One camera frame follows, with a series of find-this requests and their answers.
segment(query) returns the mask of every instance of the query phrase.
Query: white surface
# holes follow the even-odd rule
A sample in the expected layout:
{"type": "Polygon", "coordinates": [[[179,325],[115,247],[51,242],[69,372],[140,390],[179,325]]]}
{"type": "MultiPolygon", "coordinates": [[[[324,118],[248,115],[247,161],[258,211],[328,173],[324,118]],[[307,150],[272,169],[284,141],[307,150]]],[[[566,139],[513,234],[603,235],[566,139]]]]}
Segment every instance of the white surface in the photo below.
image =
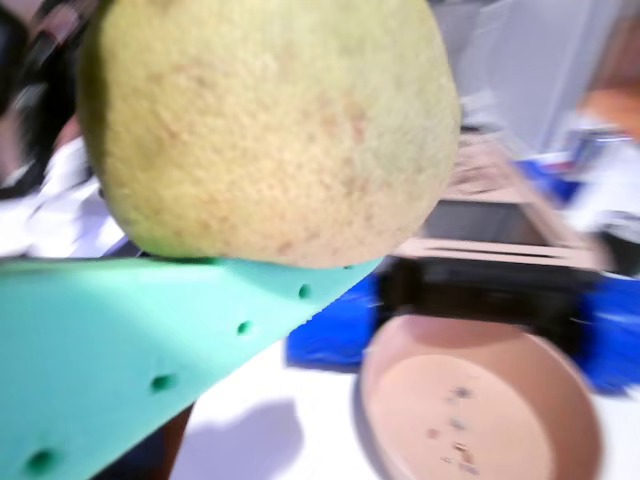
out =
{"type": "Polygon", "coordinates": [[[631,142],[609,147],[606,157],[589,172],[565,218],[573,228],[593,232],[610,211],[640,215],[640,147],[631,142]]]}
{"type": "Polygon", "coordinates": [[[0,202],[0,256],[92,258],[124,239],[90,180],[69,192],[0,202]]]}
{"type": "MultiPolygon", "coordinates": [[[[171,480],[387,480],[357,375],[288,368],[283,351],[273,345],[202,396],[171,480]]],[[[605,438],[601,480],[638,478],[640,402],[593,398],[605,438]]]]}

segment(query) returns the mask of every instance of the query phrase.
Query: black object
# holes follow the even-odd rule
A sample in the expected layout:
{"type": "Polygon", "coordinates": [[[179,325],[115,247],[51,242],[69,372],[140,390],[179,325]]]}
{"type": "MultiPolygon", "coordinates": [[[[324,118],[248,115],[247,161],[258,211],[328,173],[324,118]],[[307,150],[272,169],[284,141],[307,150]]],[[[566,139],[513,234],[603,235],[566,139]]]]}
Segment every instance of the black object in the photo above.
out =
{"type": "Polygon", "coordinates": [[[75,5],[45,2],[35,16],[40,30],[26,53],[16,57],[19,74],[16,88],[7,90],[7,101],[17,99],[22,162],[27,168],[13,186],[0,189],[0,200],[28,195],[42,184],[56,139],[75,112],[77,52],[89,20],[84,10],[74,10],[75,5]]]}
{"type": "Polygon", "coordinates": [[[377,327],[405,313],[507,323],[575,356],[588,334],[575,318],[583,294],[600,280],[597,272],[567,267],[393,258],[379,279],[377,327]]]}
{"type": "Polygon", "coordinates": [[[615,212],[600,233],[613,257],[612,273],[634,277],[640,273],[640,216],[615,212]]]}
{"type": "Polygon", "coordinates": [[[0,5],[0,115],[9,107],[27,48],[27,27],[0,5]]]}

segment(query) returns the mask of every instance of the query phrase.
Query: white wall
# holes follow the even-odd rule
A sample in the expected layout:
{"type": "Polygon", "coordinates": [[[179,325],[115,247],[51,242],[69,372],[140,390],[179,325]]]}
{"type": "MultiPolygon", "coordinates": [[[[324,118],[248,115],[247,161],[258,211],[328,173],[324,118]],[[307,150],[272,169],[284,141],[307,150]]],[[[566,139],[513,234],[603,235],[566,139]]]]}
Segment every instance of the white wall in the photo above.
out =
{"type": "Polygon", "coordinates": [[[599,62],[624,0],[512,0],[487,58],[486,86],[510,134],[553,151],[599,62]]]}

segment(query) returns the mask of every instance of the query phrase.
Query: pomelo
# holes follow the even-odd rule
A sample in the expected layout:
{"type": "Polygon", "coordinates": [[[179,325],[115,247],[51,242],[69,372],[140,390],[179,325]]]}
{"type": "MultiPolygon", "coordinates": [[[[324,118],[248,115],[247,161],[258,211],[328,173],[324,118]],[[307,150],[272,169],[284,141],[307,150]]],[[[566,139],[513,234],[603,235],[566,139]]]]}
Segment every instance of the pomelo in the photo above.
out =
{"type": "Polygon", "coordinates": [[[320,268],[420,227],[460,121],[425,0],[107,2],[78,111],[144,250],[320,268]]]}

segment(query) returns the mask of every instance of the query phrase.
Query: gripper hole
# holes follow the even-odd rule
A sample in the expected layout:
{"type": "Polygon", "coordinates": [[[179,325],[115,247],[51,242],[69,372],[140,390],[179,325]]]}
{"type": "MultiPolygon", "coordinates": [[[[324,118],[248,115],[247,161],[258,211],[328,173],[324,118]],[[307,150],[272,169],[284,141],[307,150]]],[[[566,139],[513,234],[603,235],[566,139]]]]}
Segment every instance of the gripper hole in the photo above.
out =
{"type": "Polygon", "coordinates": [[[300,290],[298,290],[298,298],[306,300],[309,297],[311,297],[311,287],[309,285],[301,286],[300,290]]]}
{"type": "Polygon", "coordinates": [[[27,460],[26,470],[31,477],[43,477],[51,473],[58,463],[59,455],[55,450],[43,448],[31,455],[27,460]]]}
{"type": "Polygon", "coordinates": [[[178,383],[178,378],[175,375],[158,375],[151,380],[151,391],[153,393],[166,392],[171,390],[178,383]]]}

